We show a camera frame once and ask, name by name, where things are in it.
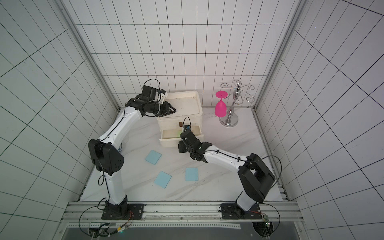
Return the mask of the white plastic drawer cabinet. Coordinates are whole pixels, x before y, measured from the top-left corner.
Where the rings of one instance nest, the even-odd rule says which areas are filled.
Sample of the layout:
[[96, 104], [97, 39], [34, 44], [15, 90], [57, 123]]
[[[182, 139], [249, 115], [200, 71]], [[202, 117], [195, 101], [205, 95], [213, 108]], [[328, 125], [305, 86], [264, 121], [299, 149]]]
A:
[[190, 118], [192, 126], [203, 124], [202, 104], [197, 91], [169, 93], [165, 101], [172, 105], [176, 112], [157, 118], [161, 131], [179, 128], [185, 117]]

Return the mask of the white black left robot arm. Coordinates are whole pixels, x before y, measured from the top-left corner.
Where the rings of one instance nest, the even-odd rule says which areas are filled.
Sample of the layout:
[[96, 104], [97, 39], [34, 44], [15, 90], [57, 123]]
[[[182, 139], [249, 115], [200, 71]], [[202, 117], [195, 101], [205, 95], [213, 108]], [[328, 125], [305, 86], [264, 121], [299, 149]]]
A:
[[119, 152], [121, 144], [133, 125], [142, 117], [165, 117], [177, 110], [167, 101], [162, 103], [130, 99], [113, 125], [98, 139], [88, 143], [91, 160], [96, 170], [103, 173], [108, 197], [103, 209], [102, 220], [124, 220], [130, 216], [133, 207], [123, 188], [121, 168], [125, 159]]

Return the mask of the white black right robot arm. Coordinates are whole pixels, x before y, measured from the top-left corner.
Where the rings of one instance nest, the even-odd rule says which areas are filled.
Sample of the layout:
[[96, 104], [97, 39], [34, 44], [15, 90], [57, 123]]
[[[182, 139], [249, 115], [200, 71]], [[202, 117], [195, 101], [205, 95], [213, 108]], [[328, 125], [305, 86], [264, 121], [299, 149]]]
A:
[[232, 204], [221, 204], [222, 218], [226, 220], [261, 219], [259, 203], [263, 203], [276, 177], [256, 154], [240, 156], [221, 150], [209, 142], [201, 142], [191, 130], [180, 134], [179, 153], [189, 153], [191, 159], [218, 165], [236, 172], [243, 192]]

